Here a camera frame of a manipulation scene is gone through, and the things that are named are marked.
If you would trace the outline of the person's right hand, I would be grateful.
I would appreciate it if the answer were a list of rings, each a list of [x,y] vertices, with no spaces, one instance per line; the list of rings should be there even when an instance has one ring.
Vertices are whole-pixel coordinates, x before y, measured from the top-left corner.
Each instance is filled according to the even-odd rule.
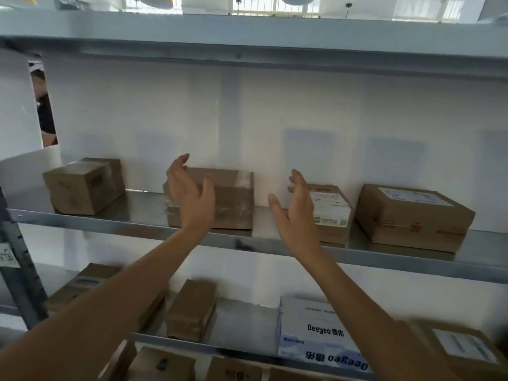
[[[288,216],[291,225],[285,234],[279,235],[295,258],[302,265],[307,265],[312,261],[313,255],[321,253],[316,231],[312,229],[309,235],[305,236],[303,231],[300,230],[304,223],[315,226],[313,219],[314,206],[303,175],[298,170],[293,169],[289,180],[293,184],[293,196],[288,210],[283,211]]]

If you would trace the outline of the person's left hand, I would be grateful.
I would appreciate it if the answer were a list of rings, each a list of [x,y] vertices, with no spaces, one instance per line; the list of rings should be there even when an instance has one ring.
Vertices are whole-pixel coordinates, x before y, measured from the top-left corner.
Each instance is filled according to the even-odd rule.
[[[189,153],[177,157],[169,166],[166,176],[170,195],[180,208],[181,228],[201,239],[212,226],[215,211],[208,212],[200,204],[202,188],[187,172]]]

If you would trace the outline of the person's right forearm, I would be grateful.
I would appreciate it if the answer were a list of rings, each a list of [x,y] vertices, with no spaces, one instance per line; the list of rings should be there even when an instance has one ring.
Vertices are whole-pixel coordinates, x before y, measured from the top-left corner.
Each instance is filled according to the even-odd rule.
[[[297,246],[292,253],[319,285],[379,381],[461,381],[319,245]]]

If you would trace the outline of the person's left forearm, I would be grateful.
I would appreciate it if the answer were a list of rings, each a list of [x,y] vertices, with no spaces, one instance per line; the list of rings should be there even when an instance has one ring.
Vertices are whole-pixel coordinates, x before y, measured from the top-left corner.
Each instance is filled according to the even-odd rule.
[[[0,351],[0,381],[94,381],[209,229],[185,226]]]

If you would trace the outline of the clear-taped cardboard box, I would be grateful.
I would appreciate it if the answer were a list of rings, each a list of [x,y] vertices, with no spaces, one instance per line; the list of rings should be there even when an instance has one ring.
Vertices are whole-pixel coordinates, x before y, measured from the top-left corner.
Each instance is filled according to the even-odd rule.
[[[215,217],[212,229],[252,230],[255,206],[255,175],[244,170],[189,167],[187,173],[202,192],[209,175],[215,190]]]

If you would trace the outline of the white-labelled narrow cardboard box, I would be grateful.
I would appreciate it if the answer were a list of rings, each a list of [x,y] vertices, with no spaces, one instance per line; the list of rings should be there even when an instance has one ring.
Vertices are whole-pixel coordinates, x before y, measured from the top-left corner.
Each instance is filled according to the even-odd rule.
[[[305,236],[314,229],[321,244],[344,248],[350,234],[354,208],[336,185],[308,183],[315,226],[304,223],[300,230]]]

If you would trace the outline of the small brown cardboard box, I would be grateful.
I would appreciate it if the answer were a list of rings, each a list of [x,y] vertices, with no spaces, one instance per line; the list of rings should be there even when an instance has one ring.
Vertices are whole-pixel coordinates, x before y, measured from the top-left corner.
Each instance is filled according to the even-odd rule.
[[[188,279],[166,313],[167,337],[201,343],[217,300],[217,284]]]

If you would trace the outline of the white and blue printed carton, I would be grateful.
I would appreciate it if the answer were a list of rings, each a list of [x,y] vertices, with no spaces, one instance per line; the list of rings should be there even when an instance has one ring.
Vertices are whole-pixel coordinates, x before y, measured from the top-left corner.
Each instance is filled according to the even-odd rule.
[[[373,373],[328,303],[280,298],[277,355],[305,363]]]

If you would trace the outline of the small cube cardboard box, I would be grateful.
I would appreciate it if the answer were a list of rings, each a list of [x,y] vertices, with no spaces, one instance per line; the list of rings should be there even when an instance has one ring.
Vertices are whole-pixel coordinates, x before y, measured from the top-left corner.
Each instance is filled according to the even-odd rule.
[[[90,158],[43,173],[55,211],[95,216],[125,195],[122,164],[115,158]]]

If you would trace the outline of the wide red-taped cardboard box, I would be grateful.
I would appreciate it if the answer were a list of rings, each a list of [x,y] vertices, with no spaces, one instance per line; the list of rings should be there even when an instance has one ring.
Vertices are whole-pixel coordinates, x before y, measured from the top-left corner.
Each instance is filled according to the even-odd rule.
[[[456,253],[475,211],[439,192],[364,184],[355,218],[372,243]]]

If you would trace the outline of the flat long cardboard box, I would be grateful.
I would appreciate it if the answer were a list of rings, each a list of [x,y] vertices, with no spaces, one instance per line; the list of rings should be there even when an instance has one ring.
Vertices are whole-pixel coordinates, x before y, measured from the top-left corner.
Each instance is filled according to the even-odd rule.
[[[88,264],[77,276],[72,278],[62,288],[58,289],[53,295],[44,302],[48,316],[52,316],[66,307],[72,301],[89,290],[102,286],[109,278],[122,270],[118,266],[103,264]],[[165,306],[166,295],[169,292],[169,285],[166,285],[153,298],[150,306],[138,318],[137,332],[142,332],[149,327],[156,314]]]

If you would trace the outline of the grey metal shelving rack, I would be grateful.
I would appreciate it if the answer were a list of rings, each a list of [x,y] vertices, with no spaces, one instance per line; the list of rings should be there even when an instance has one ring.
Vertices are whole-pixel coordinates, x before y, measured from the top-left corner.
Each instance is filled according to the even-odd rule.
[[[44,72],[58,144],[43,147],[31,71]],[[174,158],[255,174],[248,235],[206,236],[172,280],[214,280],[203,343],[132,340],[353,378],[277,356],[281,295],[322,292],[285,248],[267,208],[288,176],[437,191],[475,211],[455,255],[370,242],[357,223],[325,246],[396,318],[508,333],[508,23],[424,24],[219,15],[0,12],[0,218],[110,234],[140,250],[167,225]],[[95,216],[54,210],[43,173],[83,158],[122,164],[125,195]]]

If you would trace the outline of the cardboard box with black mark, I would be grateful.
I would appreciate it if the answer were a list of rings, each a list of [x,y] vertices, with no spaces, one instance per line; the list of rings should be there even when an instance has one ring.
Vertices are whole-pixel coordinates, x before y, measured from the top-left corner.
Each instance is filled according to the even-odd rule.
[[[194,381],[196,359],[143,346],[128,368],[128,381]]]

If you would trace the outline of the green and white sticker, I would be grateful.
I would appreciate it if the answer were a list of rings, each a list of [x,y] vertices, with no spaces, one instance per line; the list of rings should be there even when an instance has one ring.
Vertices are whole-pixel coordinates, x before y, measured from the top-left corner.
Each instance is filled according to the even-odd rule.
[[[20,269],[20,263],[8,242],[0,242],[0,268]]]

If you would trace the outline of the large white-labelled cardboard box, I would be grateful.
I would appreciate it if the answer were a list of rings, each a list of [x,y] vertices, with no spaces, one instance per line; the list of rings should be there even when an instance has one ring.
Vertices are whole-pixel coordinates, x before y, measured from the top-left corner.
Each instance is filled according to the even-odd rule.
[[[437,320],[401,320],[463,381],[508,381],[508,358],[481,331]]]

